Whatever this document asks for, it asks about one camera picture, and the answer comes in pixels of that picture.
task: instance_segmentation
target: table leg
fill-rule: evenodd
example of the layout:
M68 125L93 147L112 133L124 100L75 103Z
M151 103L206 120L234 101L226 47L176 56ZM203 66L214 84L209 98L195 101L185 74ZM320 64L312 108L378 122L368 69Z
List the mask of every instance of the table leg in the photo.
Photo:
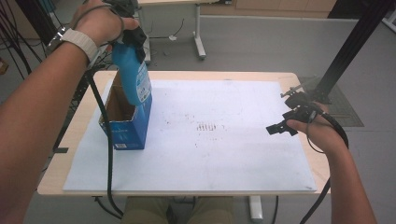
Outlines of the table leg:
M201 15L201 6L199 4L196 4L196 12L195 12L195 32L193 32L194 35L194 40L195 40L195 45L197 46L198 49L198 55L201 59L204 59L206 57L206 53L204 50L204 45L202 44L201 36L200 36L200 15Z
M137 15L139 16L140 27L142 28L143 32L146 33L142 8L139 8L137 10ZM147 36L147 39L146 39L145 43L143 44L143 49L145 50L145 53L146 53L145 63L150 64L151 63L151 54L150 54L150 49L149 49L149 36L148 35L146 35L146 36Z
M393 24L396 21L396 10L393 11L393 13L390 15L388 19L382 19L382 22L384 22L393 32L396 32L396 26Z
M248 196L250 218L253 222L262 222L262 198L260 196Z

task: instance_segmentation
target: table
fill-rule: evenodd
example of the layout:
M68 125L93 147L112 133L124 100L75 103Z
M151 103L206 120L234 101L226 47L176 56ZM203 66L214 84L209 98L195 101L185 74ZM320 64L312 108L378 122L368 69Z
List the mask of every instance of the table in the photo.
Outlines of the table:
M98 72L95 75L95 82L100 92L105 88L107 82L115 76L115 71ZM277 81L281 84L281 89L286 92L290 86L297 86L299 81L297 76L291 73L243 73L243 72L186 72L186 71L150 71L150 78L155 79L182 79L182 80L259 80L259 81ZM88 89L82 99L78 111L71 121L60 147L68 147L67 153L55 154L49 165L47 172L44 174L41 183L38 186L38 193L42 195L106 195L105 191L64 191L64 183L70 171L72 161L78 143L85 133L89 120L94 109L97 107L93 98L91 89ZM303 143L305 155L310 164L310 168L318 187L317 192L321 192L324 184L329 177L328 163L325 156L316 153L310 149L305 135L299 134ZM131 195L130 192L114 192L117 195ZM257 195L257 192L244 192L244 196Z
M141 27L144 30L145 27L145 22L144 22L144 7L156 7L156 6L169 6L169 5L195 5L195 31L193 32L194 36L194 41L195 45L198 49L198 55L201 59L204 59L206 57L204 45L202 44L201 40L201 23L200 23L200 15L201 15L201 7L200 4L203 3L213 3L217 2L219 0L139 0L138 4L142 9L139 9L137 11L139 15L139 20L141 23ZM149 36L148 39L146 40L144 47L148 49L148 53L146 54L146 63L150 63L151 57L150 57L150 50L149 50Z

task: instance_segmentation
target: right hand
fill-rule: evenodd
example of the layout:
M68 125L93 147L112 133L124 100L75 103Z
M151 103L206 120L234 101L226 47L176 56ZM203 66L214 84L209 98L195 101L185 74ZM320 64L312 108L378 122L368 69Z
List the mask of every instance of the right hand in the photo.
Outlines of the right hand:
M325 105L317 104L322 110L328 111ZM332 125L321 115L313 120L312 123L303 123L298 120L290 119L287 125L292 129L305 133L308 127L309 139L325 154L334 152L341 147L347 147L341 136L335 131Z
M93 42L95 42L97 47L106 43L107 41L114 40L120 35L122 32L122 23L120 17L111 12L108 7L101 7L89 12L79 21L76 21L76 19L90 8L101 5L107 4L103 3L101 0L86 1L86 3L78 8L73 20L70 22L70 27L76 25L76 30L89 36ZM139 26L139 22L135 19L121 19L123 20L125 30L133 30Z

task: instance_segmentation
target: blue bottle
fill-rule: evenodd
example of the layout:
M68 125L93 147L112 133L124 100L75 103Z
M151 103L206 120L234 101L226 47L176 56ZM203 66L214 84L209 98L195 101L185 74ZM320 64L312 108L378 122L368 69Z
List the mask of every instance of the blue bottle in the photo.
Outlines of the blue bottle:
M138 59L132 45L115 43L113 63L119 68L121 85L131 105L141 105L151 95L149 72L144 60Z

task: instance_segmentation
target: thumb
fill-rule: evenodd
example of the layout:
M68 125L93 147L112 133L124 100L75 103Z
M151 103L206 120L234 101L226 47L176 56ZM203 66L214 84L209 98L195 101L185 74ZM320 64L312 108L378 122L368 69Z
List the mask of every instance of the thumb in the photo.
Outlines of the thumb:
M300 132L304 132L305 131L305 123L302 123L298 120L295 119L289 119L286 121L286 124L291 127L292 129L296 130L296 131L300 131Z
M132 18L122 18L125 30L134 30L139 26L139 21Z

